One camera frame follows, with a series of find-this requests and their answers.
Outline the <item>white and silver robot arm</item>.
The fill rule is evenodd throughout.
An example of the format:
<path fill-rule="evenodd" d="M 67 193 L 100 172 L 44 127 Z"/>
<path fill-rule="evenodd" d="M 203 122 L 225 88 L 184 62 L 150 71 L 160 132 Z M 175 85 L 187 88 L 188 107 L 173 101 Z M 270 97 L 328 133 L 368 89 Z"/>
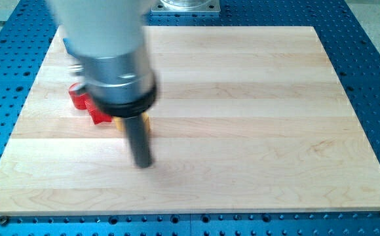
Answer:
<path fill-rule="evenodd" d="M 149 0 L 48 0 L 84 70 L 85 89 L 96 106 L 116 117 L 148 110 L 157 95 L 143 15 Z"/>

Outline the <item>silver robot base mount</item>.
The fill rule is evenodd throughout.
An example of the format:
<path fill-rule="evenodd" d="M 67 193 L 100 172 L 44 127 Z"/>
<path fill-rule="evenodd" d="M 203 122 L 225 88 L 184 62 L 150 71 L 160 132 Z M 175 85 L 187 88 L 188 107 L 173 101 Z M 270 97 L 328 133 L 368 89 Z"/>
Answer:
<path fill-rule="evenodd" d="M 220 0 L 158 0 L 151 8 L 152 13 L 219 13 Z"/>

